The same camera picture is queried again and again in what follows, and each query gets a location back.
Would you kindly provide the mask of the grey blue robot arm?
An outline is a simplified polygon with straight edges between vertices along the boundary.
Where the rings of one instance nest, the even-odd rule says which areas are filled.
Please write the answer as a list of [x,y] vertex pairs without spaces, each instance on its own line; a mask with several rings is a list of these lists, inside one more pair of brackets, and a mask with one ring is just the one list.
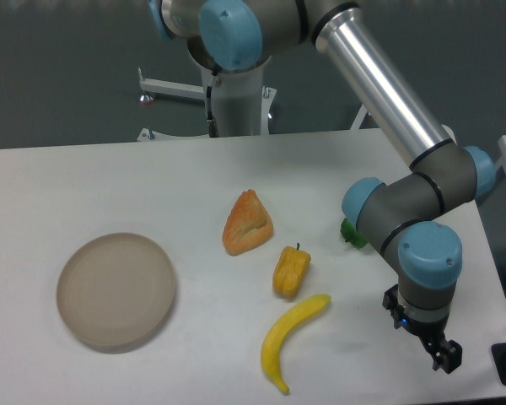
[[397,273],[383,298],[395,327],[420,339],[435,369],[458,368],[461,346],[444,329],[462,244],[437,218],[493,187],[490,157],[455,143],[381,51],[354,2],[151,1],[148,9],[159,34],[186,39],[203,68],[212,138],[261,133],[261,88],[245,77],[269,57],[310,41],[334,62],[410,169],[391,185],[371,177],[356,182],[342,211]]

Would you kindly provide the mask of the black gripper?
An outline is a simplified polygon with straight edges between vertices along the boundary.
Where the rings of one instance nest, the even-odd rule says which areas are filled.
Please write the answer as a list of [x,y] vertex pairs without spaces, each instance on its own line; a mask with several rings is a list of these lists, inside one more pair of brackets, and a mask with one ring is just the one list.
[[438,310],[421,310],[413,306],[405,307],[398,301],[398,285],[384,292],[383,307],[390,312],[395,329],[403,328],[420,338],[426,352],[432,358],[434,371],[452,373],[462,363],[462,347],[454,340],[447,340],[444,329],[449,319],[446,307]]

